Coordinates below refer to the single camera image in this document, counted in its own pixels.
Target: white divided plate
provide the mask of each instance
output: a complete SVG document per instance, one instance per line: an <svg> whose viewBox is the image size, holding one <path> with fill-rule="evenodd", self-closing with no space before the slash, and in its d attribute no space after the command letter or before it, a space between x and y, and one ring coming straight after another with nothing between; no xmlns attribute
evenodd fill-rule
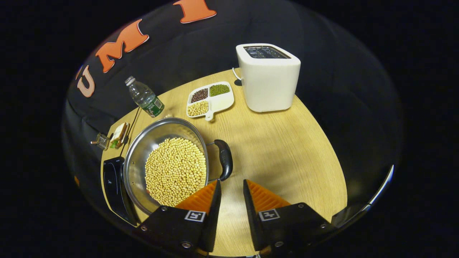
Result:
<svg viewBox="0 0 459 258"><path fill-rule="evenodd" d="M228 86L229 92L211 97L210 96L210 87L212 87L213 85L218 85L218 84L223 84L223 85ZM191 98L193 97L193 94L195 94L197 91L202 90L202 89L207 89L207 98L192 103L191 102ZM204 113L204 114L201 114L201 115L197 115L197 116L189 116L188 115L188 106L191 106L193 104L199 103L201 101L208 101L209 102L209 110L207 111L207 113ZM233 94L233 89L231 88L231 85L230 85L229 82L222 81L222 82L212 83L212 84L209 84L209 85L206 85L206 86L199 87L199 88L193 90L190 93L190 95L188 96L188 101L187 101L187 105L186 105L186 110L187 110L186 111L186 115L188 117L190 117L190 118L197 118L197 117L206 116L206 121L210 121L210 120L213 119L213 114L215 112L219 112L219 111L222 111L224 109L227 109L231 105L233 105L233 103L234 103L234 94Z"/></svg>

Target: green bottle label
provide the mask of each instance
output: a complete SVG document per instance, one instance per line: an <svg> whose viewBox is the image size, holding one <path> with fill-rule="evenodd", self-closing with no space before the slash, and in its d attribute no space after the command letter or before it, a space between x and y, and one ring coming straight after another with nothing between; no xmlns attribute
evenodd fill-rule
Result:
<svg viewBox="0 0 459 258"><path fill-rule="evenodd" d="M152 102L150 102L146 107L142 108L147 112L152 118L157 117L164 109L164 104L158 97L155 97Z"/></svg>

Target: screw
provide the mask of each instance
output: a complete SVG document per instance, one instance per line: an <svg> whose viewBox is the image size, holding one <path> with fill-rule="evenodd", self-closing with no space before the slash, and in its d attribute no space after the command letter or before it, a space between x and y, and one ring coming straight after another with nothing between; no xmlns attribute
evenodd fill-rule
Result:
<svg viewBox="0 0 459 258"><path fill-rule="evenodd" d="M188 242L182 242L182 246L183 246L183 248L186 248L186 249L188 249L188 248L190 248L190 247L191 247L191 244L190 244L190 243L188 243Z"/></svg>

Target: pot handle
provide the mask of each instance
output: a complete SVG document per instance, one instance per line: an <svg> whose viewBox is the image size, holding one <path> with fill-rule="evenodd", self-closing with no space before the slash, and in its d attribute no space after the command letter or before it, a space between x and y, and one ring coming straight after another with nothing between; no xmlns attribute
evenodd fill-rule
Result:
<svg viewBox="0 0 459 258"><path fill-rule="evenodd" d="M215 144L216 146L218 146L218 155L220 158L220 164L222 164L223 172L220 175L220 178L213 179L210 181L225 181L228 177L230 177L231 173L233 172L233 156L231 155L230 147L223 140L214 140L213 142L207 145L211 144Z"/></svg>

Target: white toaster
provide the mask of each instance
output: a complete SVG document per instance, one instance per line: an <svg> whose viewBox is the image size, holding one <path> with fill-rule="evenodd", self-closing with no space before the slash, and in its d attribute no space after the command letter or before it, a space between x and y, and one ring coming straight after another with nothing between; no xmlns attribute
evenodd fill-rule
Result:
<svg viewBox="0 0 459 258"><path fill-rule="evenodd" d="M290 108L300 60L272 44L237 45L236 53L247 106L256 112Z"/></svg>

